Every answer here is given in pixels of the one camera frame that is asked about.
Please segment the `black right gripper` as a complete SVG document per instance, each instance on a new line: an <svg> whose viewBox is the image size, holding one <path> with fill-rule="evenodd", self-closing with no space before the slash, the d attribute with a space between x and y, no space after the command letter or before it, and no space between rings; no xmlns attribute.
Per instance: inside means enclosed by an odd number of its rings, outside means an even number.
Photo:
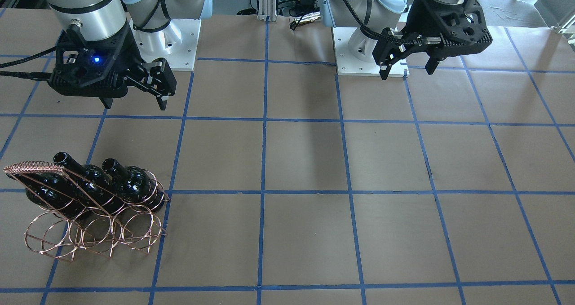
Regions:
<svg viewBox="0 0 575 305"><path fill-rule="evenodd" d="M124 97L127 86L148 92L161 111L174 96L177 80L165 58L145 63L131 27L125 24L103 40L88 41L78 24L70 24L56 43L56 63L48 84L64 96L98 97L105 109Z"/></svg>

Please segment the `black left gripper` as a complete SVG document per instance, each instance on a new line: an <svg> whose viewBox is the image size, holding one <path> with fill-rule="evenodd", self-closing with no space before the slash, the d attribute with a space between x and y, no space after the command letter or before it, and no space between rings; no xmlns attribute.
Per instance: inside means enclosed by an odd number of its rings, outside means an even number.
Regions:
<svg viewBox="0 0 575 305"><path fill-rule="evenodd" d="M403 31L386 27L372 52L380 77L388 79L391 67L413 53L427 53L425 71L433 75L446 57L482 53L491 43L483 9L478 0L414 0ZM439 38L424 44L422 38Z"/></svg>

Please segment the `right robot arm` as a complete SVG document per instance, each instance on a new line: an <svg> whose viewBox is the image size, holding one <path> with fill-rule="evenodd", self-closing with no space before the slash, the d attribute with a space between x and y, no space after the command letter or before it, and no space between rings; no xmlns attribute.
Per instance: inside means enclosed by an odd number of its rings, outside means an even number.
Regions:
<svg viewBox="0 0 575 305"><path fill-rule="evenodd" d="M107 109L135 87L165 110L174 70L193 69L201 21L213 14L213 0L46 1L63 29L49 86Z"/></svg>

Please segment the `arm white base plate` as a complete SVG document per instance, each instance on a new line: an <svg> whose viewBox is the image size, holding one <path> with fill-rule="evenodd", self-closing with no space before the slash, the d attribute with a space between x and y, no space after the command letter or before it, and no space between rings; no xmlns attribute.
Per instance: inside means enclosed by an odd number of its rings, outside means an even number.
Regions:
<svg viewBox="0 0 575 305"><path fill-rule="evenodd" d="M380 68L372 52L376 40L365 36L358 27L333 27L334 50L339 76L377 76Z"/></svg>
<svg viewBox="0 0 575 305"><path fill-rule="evenodd" d="M155 33L133 30L142 59L152 63L165 58L173 71L193 71L201 20L171 20L163 30Z"/></svg>

